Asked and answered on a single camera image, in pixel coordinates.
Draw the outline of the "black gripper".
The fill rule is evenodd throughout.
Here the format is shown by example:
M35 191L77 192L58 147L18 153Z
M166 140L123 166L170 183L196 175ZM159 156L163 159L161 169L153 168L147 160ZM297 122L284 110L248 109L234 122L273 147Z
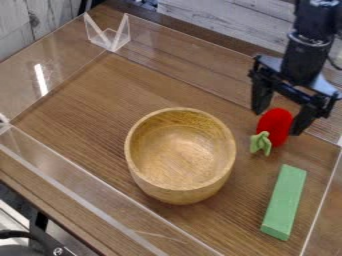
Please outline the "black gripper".
M296 84L282 76L281 64L280 57L261 54L254 57L249 71L252 109L260 115L269 108L274 93L285 96L302 106L290 128L290 135L300 136L317 118L330 116L336 103L342 100L342 90L326 80L324 74L318 74L305 85Z

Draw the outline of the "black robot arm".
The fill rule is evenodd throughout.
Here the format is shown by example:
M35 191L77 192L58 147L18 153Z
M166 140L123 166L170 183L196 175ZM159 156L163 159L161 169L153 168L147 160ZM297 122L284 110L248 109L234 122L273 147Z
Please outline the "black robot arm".
M297 0L294 15L284 57L257 55L249 77L257 115L269 108L274 93L301 106L289 129L292 136L300 136L317 119L330 116L342 99L342 91L322 73L325 63L333 62L336 37L342 35L342 0Z

